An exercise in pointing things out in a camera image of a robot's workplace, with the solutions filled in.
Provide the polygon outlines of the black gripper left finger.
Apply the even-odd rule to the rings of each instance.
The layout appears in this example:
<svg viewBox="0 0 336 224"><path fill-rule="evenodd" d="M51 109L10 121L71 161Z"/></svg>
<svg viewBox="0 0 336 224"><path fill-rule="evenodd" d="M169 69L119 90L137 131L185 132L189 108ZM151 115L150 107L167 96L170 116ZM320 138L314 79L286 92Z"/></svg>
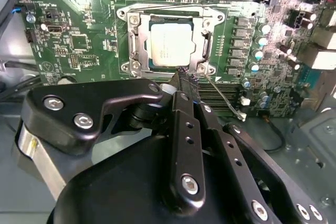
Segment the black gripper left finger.
<svg viewBox="0 0 336 224"><path fill-rule="evenodd" d="M165 200L174 208L205 201L201 128L188 74L169 83L113 80L37 87L24 99L18 147L58 199L78 174L93 167L92 149L106 138L147 128L168 141Z"/></svg>

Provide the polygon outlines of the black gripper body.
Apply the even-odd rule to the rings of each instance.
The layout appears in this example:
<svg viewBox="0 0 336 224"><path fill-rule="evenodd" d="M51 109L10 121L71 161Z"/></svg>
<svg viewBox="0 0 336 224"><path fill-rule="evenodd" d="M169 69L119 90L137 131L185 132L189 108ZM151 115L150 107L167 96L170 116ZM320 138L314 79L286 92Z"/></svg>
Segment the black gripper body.
<svg viewBox="0 0 336 224"><path fill-rule="evenodd" d="M60 194L50 223L242 223L222 163L203 154L206 199L192 216L163 201L168 141L150 136L76 175Z"/></svg>

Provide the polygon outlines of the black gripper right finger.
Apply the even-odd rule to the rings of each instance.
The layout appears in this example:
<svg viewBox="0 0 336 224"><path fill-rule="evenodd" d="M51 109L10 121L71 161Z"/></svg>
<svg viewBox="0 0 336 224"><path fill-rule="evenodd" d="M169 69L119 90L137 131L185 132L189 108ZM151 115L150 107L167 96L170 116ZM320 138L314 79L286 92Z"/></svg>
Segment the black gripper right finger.
<svg viewBox="0 0 336 224"><path fill-rule="evenodd" d="M201 126L228 172L236 223L328 223L313 200L246 131L231 123L219 124L211 107L200 100L194 75L188 83Z"/></svg>

